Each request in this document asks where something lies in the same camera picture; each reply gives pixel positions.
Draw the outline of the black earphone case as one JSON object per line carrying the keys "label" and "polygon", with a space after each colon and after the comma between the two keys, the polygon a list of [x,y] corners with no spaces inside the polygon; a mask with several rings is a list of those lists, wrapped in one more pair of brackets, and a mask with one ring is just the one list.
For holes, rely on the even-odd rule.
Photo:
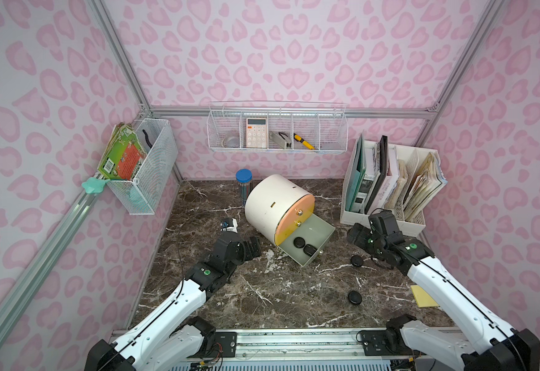
{"label": "black earphone case", "polygon": [[353,267],[363,267],[364,266],[364,259],[359,255],[353,255],[350,258],[350,264]]}
{"label": "black earphone case", "polygon": [[307,244],[304,248],[303,248],[303,252],[305,255],[309,256],[309,257],[313,257],[316,252],[317,252],[317,249],[316,247],[313,247],[312,245],[310,244]]}
{"label": "black earphone case", "polygon": [[348,292],[347,300],[352,305],[360,305],[363,301],[363,297],[360,292],[353,290],[353,291]]}
{"label": "black earphone case", "polygon": [[296,248],[304,248],[306,246],[306,241],[302,238],[302,237],[296,237],[294,240],[293,240],[293,245],[296,247]]}

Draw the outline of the white round drawer cabinet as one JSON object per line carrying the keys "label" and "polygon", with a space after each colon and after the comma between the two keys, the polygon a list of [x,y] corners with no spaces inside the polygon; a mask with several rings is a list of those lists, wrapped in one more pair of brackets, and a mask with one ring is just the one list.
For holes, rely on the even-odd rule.
{"label": "white round drawer cabinet", "polygon": [[282,216],[307,194],[311,193],[285,177],[271,175],[251,191],[245,204],[246,220],[274,244],[276,227]]}

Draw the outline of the grey bottom drawer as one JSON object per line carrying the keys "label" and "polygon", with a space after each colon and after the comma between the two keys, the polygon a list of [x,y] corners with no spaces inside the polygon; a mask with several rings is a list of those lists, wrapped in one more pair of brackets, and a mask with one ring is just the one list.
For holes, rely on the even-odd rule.
{"label": "grey bottom drawer", "polygon": [[[324,247],[327,245],[334,231],[334,226],[322,220],[319,216],[312,214],[299,230],[279,245],[279,248],[296,261],[297,264],[305,267],[322,254]],[[306,241],[306,245],[310,244],[316,247],[316,254],[313,257],[309,257],[304,254],[303,248],[296,248],[293,245],[293,240],[296,237],[302,237]]]}

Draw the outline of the orange top drawer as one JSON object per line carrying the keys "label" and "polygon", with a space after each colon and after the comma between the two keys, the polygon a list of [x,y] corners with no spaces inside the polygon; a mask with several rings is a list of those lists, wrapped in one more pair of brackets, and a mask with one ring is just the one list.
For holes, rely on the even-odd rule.
{"label": "orange top drawer", "polygon": [[315,197],[311,194],[303,196],[287,209],[279,221],[275,238],[285,239],[298,229],[313,214]]}

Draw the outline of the yellow drawer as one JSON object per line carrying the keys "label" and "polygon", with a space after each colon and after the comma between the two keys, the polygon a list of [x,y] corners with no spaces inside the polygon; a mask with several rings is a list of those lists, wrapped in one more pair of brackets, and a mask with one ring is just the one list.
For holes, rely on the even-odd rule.
{"label": "yellow drawer", "polygon": [[299,230],[310,217],[311,214],[304,214],[301,216],[296,213],[293,215],[285,215],[276,227],[274,245],[279,246],[285,242],[285,240]]}

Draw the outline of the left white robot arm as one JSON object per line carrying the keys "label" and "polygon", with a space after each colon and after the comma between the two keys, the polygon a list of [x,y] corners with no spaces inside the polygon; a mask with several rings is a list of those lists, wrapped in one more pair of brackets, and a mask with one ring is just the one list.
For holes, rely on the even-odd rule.
{"label": "left white robot arm", "polygon": [[112,343],[90,349],[85,370],[169,370],[213,348],[216,329],[202,318],[189,319],[229,283],[237,267],[262,255],[259,238],[223,231],[212,252],[188,270],[183,281],[137,326]]}

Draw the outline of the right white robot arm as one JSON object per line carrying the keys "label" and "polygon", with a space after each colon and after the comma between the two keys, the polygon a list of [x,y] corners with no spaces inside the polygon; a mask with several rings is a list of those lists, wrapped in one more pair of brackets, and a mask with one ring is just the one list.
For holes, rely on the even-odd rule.
{"label": "right white robot arm", "polygon": [[540,340],[530,330],[517,330],[488,309],[445,269],[423,242],[402,233],[390,210],[373,213],[366,226],[355,224],[348,242],[384,261],[422,288],[465,336],[426,326],[412,315],[387,322],[386,346],[422,352],[453,370],[538,370]]}

